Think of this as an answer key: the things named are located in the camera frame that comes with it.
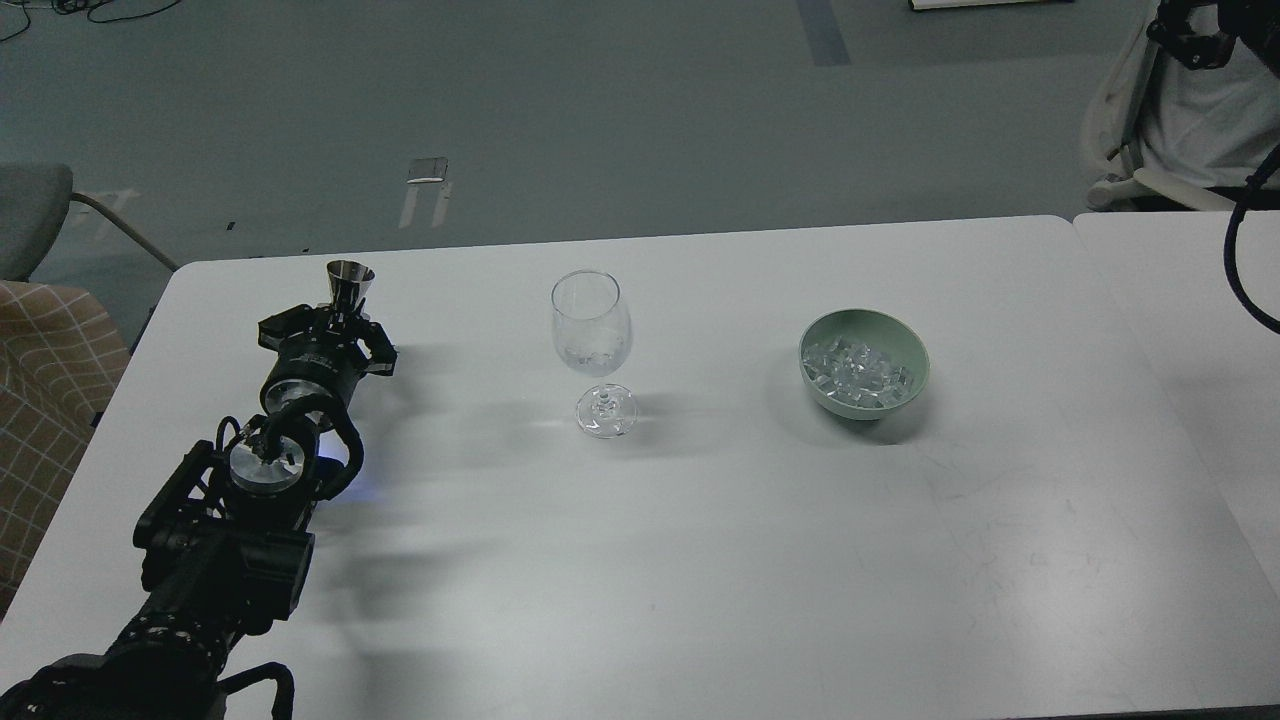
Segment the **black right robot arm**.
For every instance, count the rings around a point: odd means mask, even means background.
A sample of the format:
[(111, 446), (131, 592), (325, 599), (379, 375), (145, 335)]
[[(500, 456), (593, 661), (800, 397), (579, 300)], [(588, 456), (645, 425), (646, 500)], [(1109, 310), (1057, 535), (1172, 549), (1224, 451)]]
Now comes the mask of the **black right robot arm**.
[[(1190, 12), (1199, 6), (1217, 8), (1219, 29), (1202, 35), (1192, 27)], [(1146, 35), (1166, 54), (1189, 70), (1213, 70), (1225, 67), (1236, 42), (1244, 46), (1279, 76), (1279, 5), (1276, 1), (1158, 1), (1155, 18)], [(1228, 220), (1224, 237), (1222, 265), (1235, 300), (1265, 329), (1277, 333), (1279, 320), (1258, 306), (1245, 291), (1238, 268), (1239, 231), (1254, 200), (1277, 173), (1279, 147), (1272, 147), (1258, 168), (1245, 178)]]

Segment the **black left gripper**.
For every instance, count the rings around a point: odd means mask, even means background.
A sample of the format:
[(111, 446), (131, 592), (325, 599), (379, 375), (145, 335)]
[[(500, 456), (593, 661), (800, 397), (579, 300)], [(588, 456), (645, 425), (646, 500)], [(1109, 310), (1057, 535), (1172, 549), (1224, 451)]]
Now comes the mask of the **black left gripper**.
[(380, 323), (355, 318), (351, 328), (330, 332), (325, 319), (324, 306), (297, 305), (259, 323), (259, 346), (276, 354), (260, 391), (266, 413), (312, 396), (347, 410), (361, 378), (394, 375), (399, 355)]

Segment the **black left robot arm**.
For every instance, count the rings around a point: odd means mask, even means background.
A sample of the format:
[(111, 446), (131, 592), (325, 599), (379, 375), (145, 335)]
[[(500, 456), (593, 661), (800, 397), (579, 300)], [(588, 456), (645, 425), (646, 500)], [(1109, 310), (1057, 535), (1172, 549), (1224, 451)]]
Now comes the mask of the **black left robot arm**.
[(134, 527), (141, 609), (105, 652), (65, 656), (6, 691), (5, 719), (221, 719), (233, 694), (264, 682), (270, 717), (293, 717), (288, 666), (225, 666), (239, 641), (297, 609), (314, 511), (364, 465), (355, 387), (390, 375), (397, 351), (358, 300), (278, 313), (259, 343), (276, 355), (262, 411), (227, 416), (195, 443)]

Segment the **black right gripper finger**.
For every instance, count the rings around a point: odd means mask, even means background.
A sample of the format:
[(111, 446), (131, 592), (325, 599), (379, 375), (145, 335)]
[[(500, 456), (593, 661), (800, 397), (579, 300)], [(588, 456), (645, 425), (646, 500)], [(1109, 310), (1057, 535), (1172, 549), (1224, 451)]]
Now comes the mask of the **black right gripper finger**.
[(1225, 31), (1202, 33), (1190, 22), (1193, 10), (1219, 1), (1157, 1), (1147, 38), (1189, 70), (1216, 70), (1233, 56), (1235, 40)]

